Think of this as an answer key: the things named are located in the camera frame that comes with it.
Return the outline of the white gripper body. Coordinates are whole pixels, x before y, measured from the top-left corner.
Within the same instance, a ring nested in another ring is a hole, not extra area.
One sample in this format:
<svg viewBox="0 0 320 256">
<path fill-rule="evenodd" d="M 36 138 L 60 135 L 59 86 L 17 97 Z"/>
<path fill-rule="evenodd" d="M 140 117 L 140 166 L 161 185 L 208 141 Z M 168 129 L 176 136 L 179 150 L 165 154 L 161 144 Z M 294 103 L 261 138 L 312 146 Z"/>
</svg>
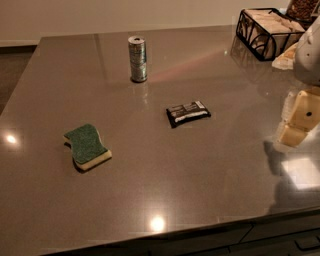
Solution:
<svg viewBox="0 0 320 256">
<path fill-rule="evenodd" d="M 320 17 L 299 39 L 293 70 L 299 81 L 320 86 Z"/>
</svg>

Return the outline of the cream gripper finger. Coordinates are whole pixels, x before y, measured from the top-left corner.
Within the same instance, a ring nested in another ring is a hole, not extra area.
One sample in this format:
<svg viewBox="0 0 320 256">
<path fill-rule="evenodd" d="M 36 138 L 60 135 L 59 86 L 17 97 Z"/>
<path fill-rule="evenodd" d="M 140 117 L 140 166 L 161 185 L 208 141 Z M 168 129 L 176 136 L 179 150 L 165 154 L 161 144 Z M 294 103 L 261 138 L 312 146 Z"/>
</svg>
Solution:
<svg viewBox="0 0 320 256">
<path fill-rule="evenodd" d="M 278 129 L 278 142 L 297 147 L 320 123 L 320 89 L 309 88 L 297 92 L 291 115 L 283 120 Z"/>
<path fill-rule="evenodd" d="M 283 120 L 287 121 L 291 115 L 293 110 L 293 106 L 297 97 L 297 93 L 295 91 L 290 91 L 284 101 L 283 109 L 281 117 Z"/>
</svg>

